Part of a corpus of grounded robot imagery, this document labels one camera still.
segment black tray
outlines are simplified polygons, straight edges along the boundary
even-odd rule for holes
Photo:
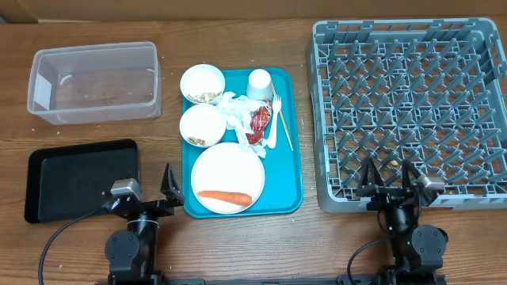
[[[104,203],[114,181],[139,181],[137,145],[131,139],[36,150],[30,155],[25,220],[73,219]]]

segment crumpled napkin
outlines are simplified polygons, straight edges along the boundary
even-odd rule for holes
[[[260,158],[265,158],[265,146],[268,144],[267,139],[262,139],[259,143],[250,145],[246,134],[254,133],[250,127],[252,114],[260,107],[267,106],[267,104],[263,101],[250,99],[245,95],[233,99],[234,96],[236,96],[234,92],[225,92],[216,105],[222,112],[223,118],[227,121],[227,130],[235,130],[238,143],[241,146],[250,148]]]

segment wooden stick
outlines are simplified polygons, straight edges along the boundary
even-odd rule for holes
[[[291,136],[288,135],[287,125],[285,124],[284,114],[282,113],[282,110],[280,110],[280,118],[282,119],[282,124],[284,125],[285,134],[287,135],[288,144],[289,144],[289,146],[291,146],[291,151],[294,151],[294,148],[292,148]]]
[[[271,87],[273,88],[273,94],[276,96],[275,85],[273,84],[273,82],[271,82]],[[294,148],[292,147],[291,136],[288,134],[287,125],[285,124],[284,114],[282,113],[282,110],[280,110],[280,118],[282,119],[282,124],[284,125],[285,134],[287,135],[288,144],[289,144],[289,146],[291,146],[291,151],[293,152]]]

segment plastic bin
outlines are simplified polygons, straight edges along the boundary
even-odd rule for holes
[[[157,48],[138,42],[38,51],[27,109],[51,124],[160,116]]]
[[[507,208],[507,62],[485,18],[320,21],[307,50],[319,206],[366,211],[373,158],[388,187],[410,159],[447,185],[431,207]]]

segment food residue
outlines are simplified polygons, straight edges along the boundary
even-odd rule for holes
[[[225,191],[201,191],[197,195],[200,197],[217,199],[220,201],[233,203],[240,206],[249,206],[252,204],[252,197],[245,193],[225,192]]]
[[[206,142],[203,139],[189,137],[189,142],[196,146],[206,146]]]
[[[215,100],[216,98],[220,97],[222,95],[222,91],[215,93],[215,92],[207,92],[202,93],[201,95],[187,95],[187,98],[194,102],[194,103],[209,103]]]

